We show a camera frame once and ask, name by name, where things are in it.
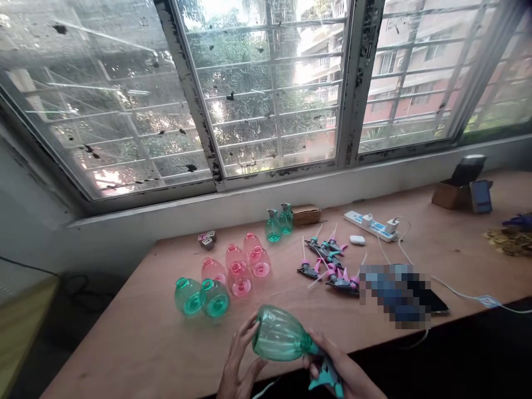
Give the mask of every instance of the dice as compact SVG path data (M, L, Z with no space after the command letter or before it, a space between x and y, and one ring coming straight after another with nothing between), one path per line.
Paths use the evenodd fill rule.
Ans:
M214 230L198 235L198 243L206 250L213 249L215 241L216 241L216 231Z

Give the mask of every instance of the green plastic bottle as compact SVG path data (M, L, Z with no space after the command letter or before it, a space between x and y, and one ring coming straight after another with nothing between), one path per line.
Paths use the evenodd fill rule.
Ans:
M192 279L181 277L176 283L174 300L179 311L191 316L201 310L201 284Z
M266 221L266 238L270 242L277 242L281 239L281 230L279 229L279 221L277 220L277 210L268 210L269 218Z
M281 204L283 211L279 216L279 228L281 233L290 234L294 229L294 216L292 215L291 205L288 203Z
M330 385L337 398L344 398L342 379L332 360L312 341L295 317L286 310L262 305L257 321L260 326L252 341L253 351L257 355L273 361L292 361L304 354L323 356L320 375L311 381L309 390L320 385Z
M212 318L220 317L229 307L229 295L226 287L216 280L203 280L199 299L205 314Z

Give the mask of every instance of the pink plastic bottle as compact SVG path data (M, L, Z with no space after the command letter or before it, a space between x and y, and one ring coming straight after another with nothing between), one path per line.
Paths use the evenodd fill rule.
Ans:
M206 278L219 281L225 285L227 282L227 270L217 260L205 258L201 267L201 280L203 281Z
M255 248L255 246L257 245L259 247L262 247L258 237L252 232L247 233L244 238L244 254L248 264L250 262L251 252L253 251L253 248Z
M245 255L234 244L227 247L226 267L228 287L236 297L245 296L251 291L251 274L245 262Z
M255 245L249 256L249 266L256 277L266 277L270 273L270 257L260 245Z

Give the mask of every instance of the plastic bottle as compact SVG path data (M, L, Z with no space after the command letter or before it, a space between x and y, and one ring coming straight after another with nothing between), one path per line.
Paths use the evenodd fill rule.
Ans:
M262 305L257 321L260 327L253 338L253 351L268 360L292 361L304 354L319 352L301 323L286 310Z
M251 252L253 251L253 248L255 248L255 246L257 245L262 247L258 237L252 232L247 233L244 238L243 250L245 254L245 259L248 263L249 263L249 257L251 256Z
M337 398L344 398L342 380L333 361L312 341L295 317L286 310L263 305L258 311L257 321L260 326L252 341L257 355L273 361L292 361L303 354L323 356L319 378L311 381L309 390L319 385L330 385Z
M202 281L212 279L225 285L227 283L227 269L217 260L207 257L201 266L201 279Z
M279 229L283 234L290 234L294 229L294 216L292 215L291 205L288 203L281 204L283 211L279 216Z
M255 245L249 256L249 266L255 277L266 277L270 273L270 257L260 245Z
M227 280L229 290L236 297L245 296L251 291L251 273L245 262L245 255L234 244L227 247L226 252Z
M183 314L190 316L201 310L201 284L192 279L181 277L176 282L174 300L176 307Z
M277 220L277 210L268 210L269 218L266 221L266 238L270 242L277 242L281 239L281 231L279 229L279 221Z
M216 280L203 280L199 298L203 311L212 318L220 317L229 307L229 295L226 287Z

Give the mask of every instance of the dirty glass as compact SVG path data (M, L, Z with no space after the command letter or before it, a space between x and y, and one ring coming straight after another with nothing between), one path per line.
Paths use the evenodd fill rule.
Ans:
M0 25L10 94L93 199L210 178L153 2L5 1Z
M480 3L386 1L359 152L444 138L445 124L497 5ZM462 6L471 9L456 10Z
M527 122L532 117L532 24L523 15L464 134Z
M349 1L177 1L227 176L335 158Z

